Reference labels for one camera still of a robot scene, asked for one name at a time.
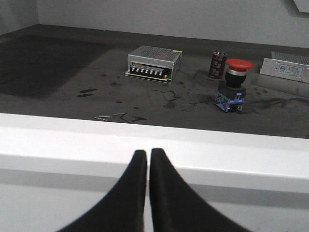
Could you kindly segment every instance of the metal casing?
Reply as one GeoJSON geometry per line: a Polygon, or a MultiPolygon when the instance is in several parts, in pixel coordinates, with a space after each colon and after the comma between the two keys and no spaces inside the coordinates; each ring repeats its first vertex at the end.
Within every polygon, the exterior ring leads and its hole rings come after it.
{"type": "Polygon", "coordinates": [[[174,79],[177,71],[181,64],[182,51],[171,50],[166,48],[151,47],[151,46],[141,46],[128,54],[128,69],[126,76],[130,75],[130,66],[134,63],[155,66],[159,68],[165,68],[171,70],[171,78],[167,83],[171,83],[174,79]]]}
{"type": "Polygon", "coordinates": [[[309,83],[309,58],[272,52],[272,58],[264,58],[260,74],[309,83]]]}

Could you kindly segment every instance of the metal pin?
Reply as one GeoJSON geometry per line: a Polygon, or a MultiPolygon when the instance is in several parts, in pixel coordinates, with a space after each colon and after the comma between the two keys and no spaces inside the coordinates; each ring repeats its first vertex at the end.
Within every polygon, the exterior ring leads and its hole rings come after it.
{"type": "Polygon", "coordinates": [[[123,113],[118,113],[118,114],[113,114],[113,116],[117,116],[117,115],[125,115],[126,112],[123,112],[123,113]]]}
{"type": "Polygon", "coordinates": [[[100,120],[103,120],[103,121],[106,121],[106,122],[107,122],[107,120],[106,120],[106,119],[101,118],[101,117],[95,117],[95,119],[100,119],[100,120]]]}
{"type": "Polygon", "coordinates": [[[112,117],[112,116],[109,116],[109,115],[99,115],[99,117],[112,117]]]}

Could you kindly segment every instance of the black stain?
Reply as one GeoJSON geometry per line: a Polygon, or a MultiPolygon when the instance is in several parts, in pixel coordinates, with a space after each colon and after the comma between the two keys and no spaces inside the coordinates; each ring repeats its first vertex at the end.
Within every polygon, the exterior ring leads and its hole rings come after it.
{"type": "Polygon", "coordinates": [[[258,104],[258,107],[261,110],[265,110],[274,105],[280,105],[281,108],[284,108],[289,102],[293,102],[293,101],[300,102],[302,104],[309,106],[309,101],[302,99],[302,98],[289,98],[289,99],[272,98],[269,100],[251,102],[251,104],[258,104]]]}
{"type": "Polygon", "coordinates": [[[166,109],[172,109],[172,108],[175,108],[175,106],[176,106],[176,103],[174,103],[174,102],[169,102],[169,103],[163,105],[163,107],[166,108],[166,109]]]}
{"type": "Polygon", "coordinates": [[[80,94],[80,95],[77,95],[78,98],[84,98],[84,97],[88,97],[88,96],[92,96],[93,94],[92,93],[86,93],[86,94],[80,94]]]}
{"type": "Polygon", "coordinates": [[[134,120],[132,120],[132,122],[137,122],[137,121],[146,121],[147,119],[144,117],[138,117],[138,116],[133,116],[133,118],[135,118],[134,120]]]}
{"type": "Polygon", "coordinates": [[[81,91],[79,91],[79,92],[80,92],[80,93],[89,93],[89,92],[96,91],[96,90],[97,90],[96,88],[90,88],[90,89],[81,90],[81,91]]]}
{"type": "Polygon", "coordinates": [[[169,90],[168,92],[172,93],[173,94],[173,98],[170,99],[170,100],[167,100],[168,102],[172,102],[172,101],[175,101],[177,99],[179,99],[180,97],[179,96],[176,96],[176,93],[172,90],[169,90]]]}
{"type": "Polygon", "coordinates": [[[121,84],[114,81],[114,82],[111,82],[111,86],[116,87],[116,86],[121,86],[121,84]]]}

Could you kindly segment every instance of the dirty work surface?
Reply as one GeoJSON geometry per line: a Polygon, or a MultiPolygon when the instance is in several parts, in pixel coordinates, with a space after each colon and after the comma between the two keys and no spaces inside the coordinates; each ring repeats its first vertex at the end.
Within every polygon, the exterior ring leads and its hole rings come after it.
{"type": "Polygon", "coordinates": [[[33,26],[0,37],[0,112],[309,138],[309,99],[251,84],[271,51],[309,49],[33,26]],[[169,84],[125,77],[127,54],[140,45],[183,50],[169,84]],[[254,63],[242,112],[213,104],[218,80],[208,77],[211,53],[254,63]]]}

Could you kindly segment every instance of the white ledge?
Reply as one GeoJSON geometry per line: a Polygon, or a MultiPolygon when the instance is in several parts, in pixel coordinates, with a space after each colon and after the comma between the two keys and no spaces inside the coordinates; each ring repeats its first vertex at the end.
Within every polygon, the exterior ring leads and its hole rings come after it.
{"type": "Polygon", "coordinates": [[[309,140],[0,114],[0,169],[118,178],[161,147],[190,184],[309,193],[309,140]]]}

